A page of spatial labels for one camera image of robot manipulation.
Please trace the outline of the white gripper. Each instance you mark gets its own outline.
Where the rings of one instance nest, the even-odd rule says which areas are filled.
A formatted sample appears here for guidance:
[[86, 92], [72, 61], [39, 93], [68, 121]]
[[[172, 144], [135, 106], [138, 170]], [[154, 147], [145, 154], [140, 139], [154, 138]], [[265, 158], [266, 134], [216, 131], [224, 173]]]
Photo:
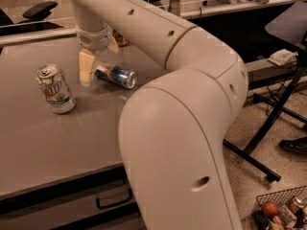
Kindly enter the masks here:
[[107, 47], [111, 52], [118, 53], [119, 47], [109, 25], [97, 32], [85, 31], [76, 26], [76, 34], [78, 42], [85, 48], [79, 52], [80, 82], [88, 87], [92, 82], [95, 62], [95, 56], [90, 51], [102, 52]]

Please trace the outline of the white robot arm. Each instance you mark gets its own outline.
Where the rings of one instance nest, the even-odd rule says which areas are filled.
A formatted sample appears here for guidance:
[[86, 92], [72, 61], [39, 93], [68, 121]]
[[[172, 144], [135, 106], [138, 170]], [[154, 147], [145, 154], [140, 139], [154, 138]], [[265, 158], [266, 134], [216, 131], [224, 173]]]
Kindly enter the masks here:
[[167, 72], [133, 93], [119, 121], [122, 160], [147, 229], [243, 230], [223, 156], [248, 93], [238, 54], [143, 0], [71, 1]]

